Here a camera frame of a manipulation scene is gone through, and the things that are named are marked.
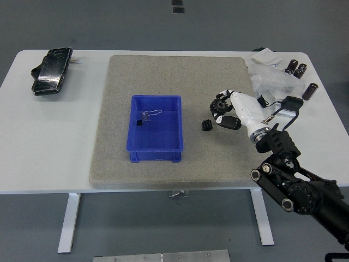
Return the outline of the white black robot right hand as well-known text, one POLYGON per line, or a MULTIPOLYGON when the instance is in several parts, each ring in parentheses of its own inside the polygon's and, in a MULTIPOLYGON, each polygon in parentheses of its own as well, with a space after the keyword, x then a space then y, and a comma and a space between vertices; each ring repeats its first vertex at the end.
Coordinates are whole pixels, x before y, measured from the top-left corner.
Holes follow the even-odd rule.
POLYGON ((270 127, 262 123, 264 114, 257 99, 247 94, 222 91, 211 102, 210 111, 216 124, 223 128, 237 130, 245 126, 249 139, 254 143, 270 131, 270 127))

